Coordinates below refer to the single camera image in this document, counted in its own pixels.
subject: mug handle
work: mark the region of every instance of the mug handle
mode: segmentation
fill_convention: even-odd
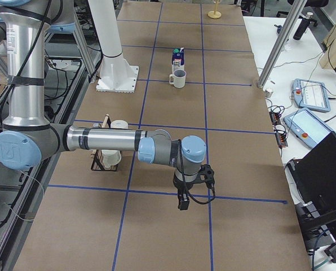
[[[173,85],[174,84],[174,78],[173,75],[169,75],[169,84]]]

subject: office chair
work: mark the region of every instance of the office chair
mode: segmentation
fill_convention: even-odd
[[[308,0],[304,5],[305,7],[325,7],[327,6],[329,0]],[[288,3],[292,5],[294,0],[288,0]],[[287,11],[279,11],[277,12],[276,17],[281,17],[281,14],[288,15]],[[310,21],[313,22],[313,26],[318,26],[317,20],[310,18]]]

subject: white stand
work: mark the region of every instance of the white stand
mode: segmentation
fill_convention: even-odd
[[[130,66],[123,56],[113,1],[89,0],[89,6],[104,54],[96,89],[133,93],[139,67]]]

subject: black monitor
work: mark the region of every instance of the black monitor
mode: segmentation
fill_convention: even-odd
[[[327,135],[295,165],[297,188],[320,215],[336,210],[336,134]],[[336,240],[336,221],[326,224]]]

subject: white desk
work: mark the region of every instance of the white desk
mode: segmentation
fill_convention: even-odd
[[[263,68],[277,39],[277,28],[274,25],[283,25],[285,19],[244,17],[244,20],[256,65],[258,68]],[[322,52],[320,45],[317,43],[310,30],[303,35],[300,41],[296,41],[292,38],[298,24],[299,21],[291,33],[289,41],[285,46],[285,50],[281,53],[276,65],[293,61],[302,62],[314,58]],[[296,78],[308,79],[318,61],[319,57],[306,63],[286,64],[282,67],[274,68],[269,80],[264,86],[264,89],[271,88],[274,91],[273,95],[270,97],[273,105],[289,107],[291,105],[289,97],[291,96],[293,80]],[[336,94],[336,73],[334,70],[322,69],[318,64],[315,72],[311,76],[311,80],[324,82],[330,92]],[[330,105],[330,112],[315,112],[315,114],[322,120],[329,119],[336,114],[336,100],[330,100]],[[293,105],[285,110],[282,117],[297,111],[297,109],[297,105],[293,102]],[[336,118],[329,121],[328,125],[336,131]],[[282,152],[282,162],[284,164],[292,158],[302,158],[310,151],[310,149],[292,132],[289,133],[288,147],[284,148]],[[295,203],[298,203],[300,197],[297,194],[297,188],[295,187],[290,174],[286,172],[286,175],[290,184],[292,198]],[[321,248],[315,254],[315,264],[322,262],[325,258],[326,255]],[[319,270],[336,271],[336,264],[327,263]]]

